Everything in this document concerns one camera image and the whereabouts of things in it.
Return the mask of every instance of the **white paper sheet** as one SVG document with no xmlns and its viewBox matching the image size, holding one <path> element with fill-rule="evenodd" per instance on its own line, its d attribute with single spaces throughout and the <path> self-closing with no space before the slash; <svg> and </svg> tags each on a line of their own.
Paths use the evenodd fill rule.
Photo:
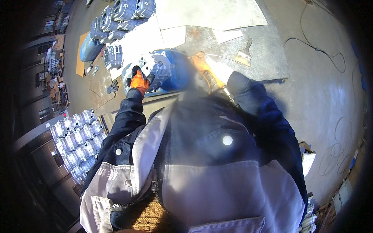
<svg viewBox="0 0 373 233">
<path fill-rule="evenodd" d="M 238 30 L 238 31 L 225 31 L 225 32 L 223 32 L 223 31 L 217 31 L 217 30 L 212 30 L 212 32 L 214 33 L 215 38 L 216 38 L 218 44 L 221 44 L 221 43 L 224 43 L 224 42 L 236 39 L 238 37 L 244 36 L 242 34 L 241 30 Z"/>
<path fill-rule="evenodd" d="M 267 25 L 255 0 L 156 0 L 161 30 L 184 25 L 226 31 Z"/>
<path fill-rule="evenodd" d="M 161 30 L 161 34 L 164 42 L 164 48 L 175 48 L 185 43 L 187 27 L 180 26 Z"/>
<path fill-rule="evenodd" d="M 126 33 L 123 39 L 115 41 L 111 45 L 121 45 L 123 51 L 123 66 L 119 69 L 109 70 L 111 78 L 114 80 L 121 76 L 123 69 L 141 54 L 164 48 L 157 16 L 150 17 L 147 22 Z"/>
</svg>

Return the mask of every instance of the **concrete floor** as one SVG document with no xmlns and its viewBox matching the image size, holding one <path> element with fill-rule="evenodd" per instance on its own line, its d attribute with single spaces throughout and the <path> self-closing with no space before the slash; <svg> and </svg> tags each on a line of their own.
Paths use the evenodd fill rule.
<svg viewBox="0 0 373 233">
<path fill-rule="evenodd" d="M 289 37 L 305 40 L 300 28 L 304 0 L 264 1 L 283 42 Z M 85 77 L 75 74 L 76 55 L 80 35 L 89 31 L 92 20 L 106 5 L 107 2 L 98 0 L 94 0 L 90 8 L 85 7 L 85 1 L 76 1 L 73 5 L 65 37 L 64 72 L 71 101 L 70 115 L 91 108 Z M 344 168 L 350 164 L 358 139 L 362 136 L 363 90 L 361 75 L 358 66 L 355 66 L 357 59 L 343 26 L 319 7 L 309 5 L 303 15 L 302 27 L 314 46 L 330 55 L 343 54 L 345 72 L 338 72 L 325 54 L 290 40 L 285 45 L 290 78 L 285 82 L 274 81 L 266 88 L 293 127 L 298 141 L 306 141 L 317 153 L 305 182 L 307 191 L 313 192 L 316 202 L 322 205 L 346 175 L 347 169 Z M 340 70 L 344 69 L 340 55 L 333 61 Z M 148 116 L 173 100 L 147 103 L 144 113 Z M 115 114 L 116 111 L 111 110 L 107 117 L 105 115 L 109 126 Z"/>
</svg>

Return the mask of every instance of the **work jacket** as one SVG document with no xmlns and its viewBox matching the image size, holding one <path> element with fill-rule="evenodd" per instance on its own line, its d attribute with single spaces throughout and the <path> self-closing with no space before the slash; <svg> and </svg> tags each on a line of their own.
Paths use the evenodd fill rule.
<svg viewBox="0 0 373 233">
<path fill-rule="evenodd" d="M 265 87 L 233 72 L 224 96 L 187 93 L 145 124 L 132 88 L 82 189 L 87 232 L 125 229 L 151 192 L 181 232 L 295 232 L 307 192 L 294 131 Z"/>
</svg>

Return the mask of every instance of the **jacket pocket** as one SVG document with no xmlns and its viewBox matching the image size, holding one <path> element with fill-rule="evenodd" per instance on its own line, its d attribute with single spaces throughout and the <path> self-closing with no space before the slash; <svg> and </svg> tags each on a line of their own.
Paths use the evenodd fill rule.
<svg viewBox="0 0 373 233">
<path fill-rule="evenodd" d="M 191 227 L 188 233 L 239 233 L 250 232 L 260 233 L 266 222 L 265 216 L 256 218 L 242 218 L 232 221 L 208 223 L 200 226 Z"/>
</svg>

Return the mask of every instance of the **window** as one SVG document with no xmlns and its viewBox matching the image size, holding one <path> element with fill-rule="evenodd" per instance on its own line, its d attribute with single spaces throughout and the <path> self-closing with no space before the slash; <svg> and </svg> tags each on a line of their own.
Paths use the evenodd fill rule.
<svg viewBox="0 0 373 233">
<path fill-rule="evenodd" d="M 42 124 L 52 119 L 49 107 L 39 111 L 39 118 Z"/>
<path fill-rule="evenodd" d="M 41 81 L 40 81 L 40 73 L 35 74 L 35 87 L 40 87 Z"/>
<path fill-rule="evenodd" d="M 43 46 L 39 46 L 38 48 L 38 54 L 46 53 L 49 49 L 50 44 L 46 44 Z"/>
<path fill-rule="evenodd" d="M 47 21 L 47 22 L 46 22 L 46 25 L 44 26 L 44 30 L 51 29 L 51 28 L 53 27 L 53 23 L 54 23 L 53 20 L 51 20 L 51 21 Z"/>
</svg>

